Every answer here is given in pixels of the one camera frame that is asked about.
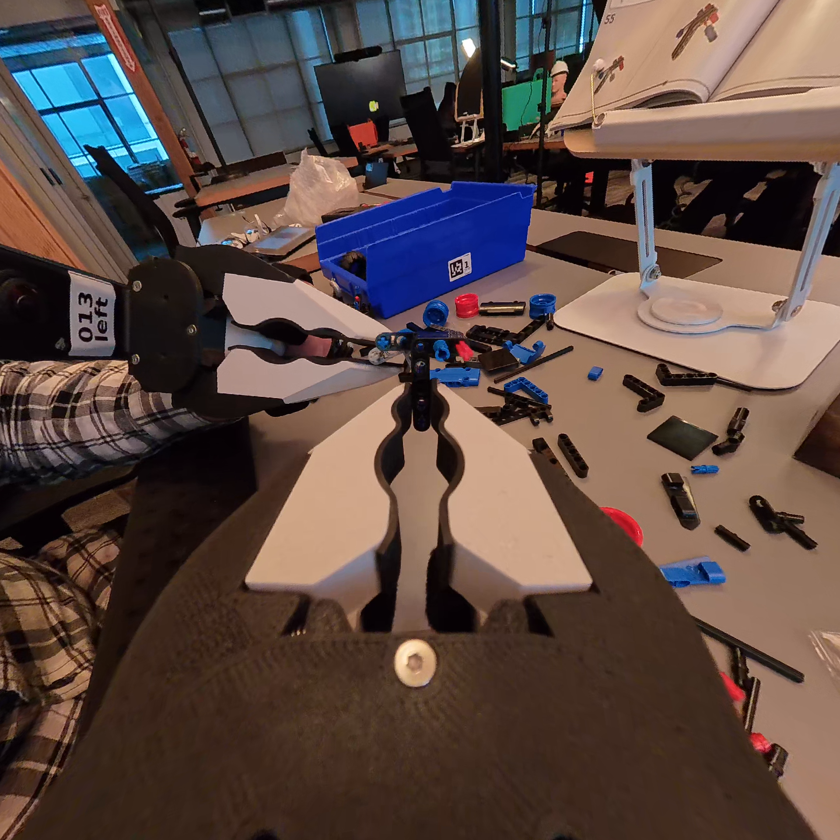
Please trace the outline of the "black connector with axle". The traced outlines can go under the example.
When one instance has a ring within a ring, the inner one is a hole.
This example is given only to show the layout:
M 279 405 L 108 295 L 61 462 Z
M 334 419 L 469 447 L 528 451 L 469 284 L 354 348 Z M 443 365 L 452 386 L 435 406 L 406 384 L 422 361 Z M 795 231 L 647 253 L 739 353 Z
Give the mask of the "black connector with axle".
M 749 498 L 749 509 L 761 528 L 770 534 L 786 534 L 805 550 L 815 550 L 818 543 L 804 531 L 805 517 L 778 511 L 762 496 Z

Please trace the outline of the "white book stand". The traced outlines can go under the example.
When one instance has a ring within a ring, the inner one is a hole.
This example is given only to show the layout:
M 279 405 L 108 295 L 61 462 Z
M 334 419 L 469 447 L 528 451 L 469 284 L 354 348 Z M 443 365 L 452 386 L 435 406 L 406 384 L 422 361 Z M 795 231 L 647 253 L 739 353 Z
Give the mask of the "white book stand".
M 568 331 L 754 389 L 795 388 L 838 345 L 838 306 L 809 302 L 839 197 L 839 94 L 825 87 L 598 115 L 567 132 L 577 156 L 632 162 L 638 270 L 617 275 L 558 313 Z M 655 248 L 652 162 L 804 162 L 819 175 L 791 288 L 768 292 L 664 275 Z

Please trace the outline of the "black blue toy brick assembly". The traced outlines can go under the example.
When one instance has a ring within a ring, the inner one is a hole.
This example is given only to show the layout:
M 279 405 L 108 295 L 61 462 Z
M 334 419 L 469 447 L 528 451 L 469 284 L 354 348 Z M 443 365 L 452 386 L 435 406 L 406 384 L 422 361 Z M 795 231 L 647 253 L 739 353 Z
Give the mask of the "black blue toy brick assembly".
M 433 384 L 429 378 L 434 363 L 445 364 L 461 359 L 472 358 L 472 348 L 462 332 L 452 330 L 401 330 L 382 332 L 374 340 L 374 346 L 380 355 L 403 353 L 406 367 L 401 374 L 401 382 L 409 385 L 413 426 L 419 432 L 426 431 L 432 421 Z

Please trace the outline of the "black pole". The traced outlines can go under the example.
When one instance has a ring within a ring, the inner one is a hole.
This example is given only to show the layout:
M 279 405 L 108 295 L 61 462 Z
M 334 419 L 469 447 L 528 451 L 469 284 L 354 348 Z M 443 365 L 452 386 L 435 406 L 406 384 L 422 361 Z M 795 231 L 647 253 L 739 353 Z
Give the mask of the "black pole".
M 478 1 L 482 68 L 484 170 L 489 182 L 504 181 L 501 102 L 501 18 L 499 1 Z

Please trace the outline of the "grey laptop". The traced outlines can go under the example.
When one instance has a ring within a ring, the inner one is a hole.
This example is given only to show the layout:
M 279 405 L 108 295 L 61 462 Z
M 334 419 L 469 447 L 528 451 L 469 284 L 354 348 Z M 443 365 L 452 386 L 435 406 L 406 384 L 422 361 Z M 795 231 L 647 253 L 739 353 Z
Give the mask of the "grey laptop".
M 249 253 L 285 257 L 315 239 L 314 227 L 281 226 L 247 245 Z

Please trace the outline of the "person's left forearm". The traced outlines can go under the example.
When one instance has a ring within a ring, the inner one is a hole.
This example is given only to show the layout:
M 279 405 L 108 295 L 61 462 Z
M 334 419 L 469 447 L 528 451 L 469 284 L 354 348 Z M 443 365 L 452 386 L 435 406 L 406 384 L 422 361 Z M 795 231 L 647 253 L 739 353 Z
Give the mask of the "person's left forearm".
M 132 466 L 191 432 L 228 424 L 144 391 L 124 361 L 4 361 L 1 486 L 55 485 Z

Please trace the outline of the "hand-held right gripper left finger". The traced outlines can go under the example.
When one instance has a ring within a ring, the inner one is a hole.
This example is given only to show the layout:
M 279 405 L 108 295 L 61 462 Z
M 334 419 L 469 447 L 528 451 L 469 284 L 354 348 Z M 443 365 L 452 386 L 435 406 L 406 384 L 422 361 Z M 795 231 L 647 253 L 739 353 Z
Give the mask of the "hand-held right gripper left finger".
M 245 577 L 254 592 L 331 600 L 365 632 L 390 632 L 402 541 L 394 478 L 405 465 L 399 385 L 309 454 Z

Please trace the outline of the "open instruction booklet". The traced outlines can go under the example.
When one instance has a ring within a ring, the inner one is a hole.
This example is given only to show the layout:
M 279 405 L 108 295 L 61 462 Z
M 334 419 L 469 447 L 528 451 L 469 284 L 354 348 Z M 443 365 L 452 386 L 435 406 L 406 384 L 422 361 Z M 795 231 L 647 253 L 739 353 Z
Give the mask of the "open instruction booklet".
M 838 86 L 838 1 L 608 2 L 551 133 L 617 109 Z

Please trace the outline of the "blue storage bin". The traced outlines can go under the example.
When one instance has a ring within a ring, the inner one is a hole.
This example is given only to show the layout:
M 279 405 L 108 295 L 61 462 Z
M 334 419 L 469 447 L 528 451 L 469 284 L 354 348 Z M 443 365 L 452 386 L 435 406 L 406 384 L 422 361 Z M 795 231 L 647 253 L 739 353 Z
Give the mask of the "blue storage bin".
M 388 319 L 523 261 L 535 185 L 453 182 L 322 224 L 322 273 Z M 366 278 L 340 258 L 366 256 Z

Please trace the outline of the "black toy panel piece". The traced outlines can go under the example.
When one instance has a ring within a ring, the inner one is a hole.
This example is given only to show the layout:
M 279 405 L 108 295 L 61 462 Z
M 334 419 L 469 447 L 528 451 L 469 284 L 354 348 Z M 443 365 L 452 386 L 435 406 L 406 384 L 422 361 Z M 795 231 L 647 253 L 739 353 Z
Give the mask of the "black toy panel piece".
M 678 473 L 668 472 L 662 474 L 660 480 L 681 527 L 687 530 L 697 529 L 700 525 L 700 515 L 687 478 Z

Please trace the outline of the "pile of small toy pins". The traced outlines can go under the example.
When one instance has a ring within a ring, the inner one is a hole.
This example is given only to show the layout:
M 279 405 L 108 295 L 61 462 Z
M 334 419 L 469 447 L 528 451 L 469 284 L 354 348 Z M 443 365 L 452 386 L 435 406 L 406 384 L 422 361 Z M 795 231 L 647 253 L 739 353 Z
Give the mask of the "pile of small toy pins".
M 753 728 L 760 698 L 760 679 L 750 674 L 747 656 L 741 647 L 730 647 L 729 654 L 729 672 L 722 670 L 720 677 L 753 750 L 762 758 L 776 780 L 780 781 L 789 759 L 788 751 Z

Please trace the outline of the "wooden table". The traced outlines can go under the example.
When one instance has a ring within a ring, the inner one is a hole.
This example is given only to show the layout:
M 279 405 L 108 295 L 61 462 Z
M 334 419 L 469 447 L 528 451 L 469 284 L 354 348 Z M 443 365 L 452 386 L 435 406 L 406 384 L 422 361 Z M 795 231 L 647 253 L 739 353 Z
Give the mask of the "wooden table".
M 291 175 L 298 164 L 285 163 L 243 175 L 225 182 L 202 187 L 194 196 L 197 207 L 215 207 L 223 204 L 249 201 L 254 196 L 289 186 Z

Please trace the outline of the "grey desk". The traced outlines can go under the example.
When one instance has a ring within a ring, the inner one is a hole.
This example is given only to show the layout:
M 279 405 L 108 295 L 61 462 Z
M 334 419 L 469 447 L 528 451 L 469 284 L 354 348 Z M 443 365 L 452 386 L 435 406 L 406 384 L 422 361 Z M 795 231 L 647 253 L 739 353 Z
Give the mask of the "grey desk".
M 723 285 L 784 294 L 797 255 L 782 248 L 746 245 L 715 238 L 664 232 L 657 244 L 715 256 L 721 263 L 701 272 L 701 279 Z M 599 285 L 605 275 L 567 262 L 528 253 L 525 259 L 471 288 L 482 300 L 524 299 L 551 292 L 558 303 L 576 299 Z M 574 350 L 544 365 L 534 381 L 553 402 L 554 446 L 558 432 L 568 433 L 590 464 L 578 487 L 600 506 L 619 508 L 644 531 L 651 561 L 666 564 L 708 555 L 725 571 L 723 586 L 690 587 L 679 593 L 689 613 L 794 666 L 805 683 L 794 685 L 768 669 L 752 666 L 762 681 L 757 729 L 790 753 L 782 785 L 820 838 L 838 838 L 838 687 L 808 637 L 811 630 L 838 631 L 838 480 L 794 460 L 793 453 L 814 416 L 838 393 L 838 350 L 791 392 L 742 392 L 726 386 L 705 391 L 667 390 L 665 405 L 638 413 L 634 395 L 622 385 L 625 374 L 651 384 L 655 360 L 561 329 L 540 331 L 549 351 Z M 600 366 L 600 381 L 587 373 Z M 257 415 L 250 422 L 260 486 L 288 466 L 291 456 L 308 450 L 386 393 L 394 381 L 332 396 L 300 414 L 283 418 Z M 690 482 L 701 525 L 688 531 L 678 525 L 659 483 L 660 474 L 683 471 L 683 458 L 647 440 L 655 426 L 674 415 L 721 434 L 737 406 L 750 410 L 745 442 L 735 455 L 721 459 L 718 476 Z M 412 488 L 424 495 L 421 521 L 409 522 L 411 534 L 403 562 L 404 585 L 397 601 L 400 629 L 426 626 L 423 609 L 425 562 L 434 539 L 431 522 L 441 476 L 431 461 L 431 435 L 406 441 L 406 470 L 395 491 L 409 501 Z M 806 550 L 785 535 L 763 531 L 748 499 L 761 495 L 775 507 L 805 515 L 805 531 L 817 543 Z M 751 544 L 741 553 L 715 533 L 723 525 Z

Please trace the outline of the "large black flat toy tile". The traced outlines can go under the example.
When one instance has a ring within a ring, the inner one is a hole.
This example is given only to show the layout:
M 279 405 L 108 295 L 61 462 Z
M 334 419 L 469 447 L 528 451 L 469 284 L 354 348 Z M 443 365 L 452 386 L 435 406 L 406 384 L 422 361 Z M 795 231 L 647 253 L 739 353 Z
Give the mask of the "large black flat toy tile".
M 656 426 L 647 440 L 686 460 L 694 460 L 718 441 L 718 436 L 697 425 L 671 416 Z

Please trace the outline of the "blue flat toy panel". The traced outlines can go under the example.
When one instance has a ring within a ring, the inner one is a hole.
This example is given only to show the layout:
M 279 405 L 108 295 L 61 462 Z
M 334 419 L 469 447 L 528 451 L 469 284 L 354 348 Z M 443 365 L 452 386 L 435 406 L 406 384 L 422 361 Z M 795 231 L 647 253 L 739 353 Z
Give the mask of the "blue flat toy panel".
M 658 567 L 674 589 L 700 585 L 723 585 L 727 576 L 720 565 L 707 556 L 667 563 Z

